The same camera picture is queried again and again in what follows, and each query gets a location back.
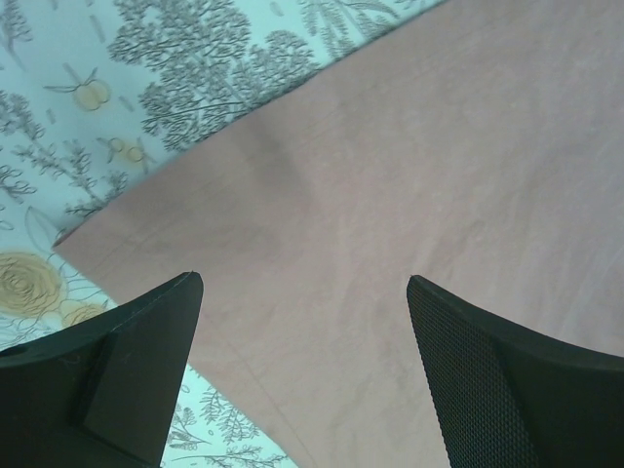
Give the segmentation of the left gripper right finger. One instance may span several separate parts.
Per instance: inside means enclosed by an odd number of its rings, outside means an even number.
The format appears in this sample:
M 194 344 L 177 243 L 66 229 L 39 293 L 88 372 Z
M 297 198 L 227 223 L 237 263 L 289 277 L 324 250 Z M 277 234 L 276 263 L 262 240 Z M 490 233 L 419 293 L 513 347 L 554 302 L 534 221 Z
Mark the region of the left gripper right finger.
M 532 331 L 421 276 L 407 300 L 450 466 L 622 466 L 622 358 Z

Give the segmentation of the pink t shirt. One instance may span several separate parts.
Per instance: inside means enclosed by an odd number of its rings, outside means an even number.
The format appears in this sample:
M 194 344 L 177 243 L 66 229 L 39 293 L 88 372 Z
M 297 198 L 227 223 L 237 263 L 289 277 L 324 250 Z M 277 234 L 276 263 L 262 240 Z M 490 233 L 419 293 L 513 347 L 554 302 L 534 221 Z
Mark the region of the pink t shirt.
M 192 367 L 301 467 L 444 467 L 420 275 L 623 351 L 623 5 L 450 1 L 209 137 L 56 251 L 204 281 Z

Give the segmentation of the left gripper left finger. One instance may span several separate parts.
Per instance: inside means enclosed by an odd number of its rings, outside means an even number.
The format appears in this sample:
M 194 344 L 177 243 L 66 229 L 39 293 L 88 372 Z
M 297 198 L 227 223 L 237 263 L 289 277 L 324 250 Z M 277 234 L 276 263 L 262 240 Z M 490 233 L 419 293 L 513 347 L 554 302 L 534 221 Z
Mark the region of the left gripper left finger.
M 202 296 L 201 276 L 183 273 L 2 351 L 2 466 L 159 466 Z

